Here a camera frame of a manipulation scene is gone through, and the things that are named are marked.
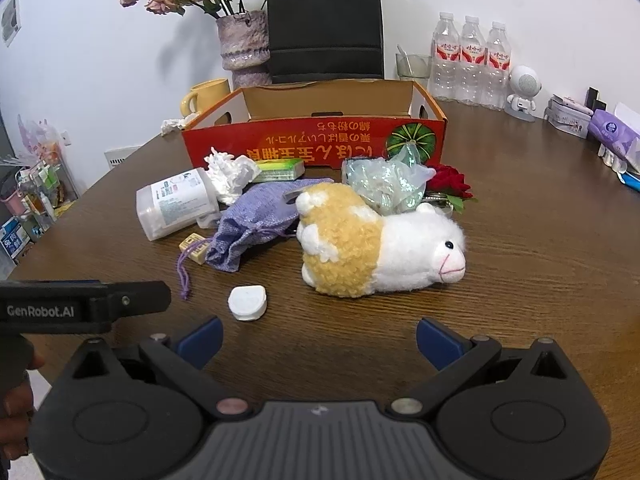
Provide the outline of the person left hand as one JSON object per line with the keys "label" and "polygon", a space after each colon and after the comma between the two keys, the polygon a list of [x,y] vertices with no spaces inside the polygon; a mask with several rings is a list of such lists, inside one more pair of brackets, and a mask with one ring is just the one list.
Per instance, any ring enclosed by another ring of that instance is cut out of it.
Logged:
{"label": "person left hand", "polygon": [[30,413],[34,410],[34,394],[27,372],[39,370],[43,364],[43,356],[36,351],[22,374],[21,383],[9,390],[2,399],[6,417],[1,419],[1,455],[7,460],[17,460],[28,454],[27,436]]}

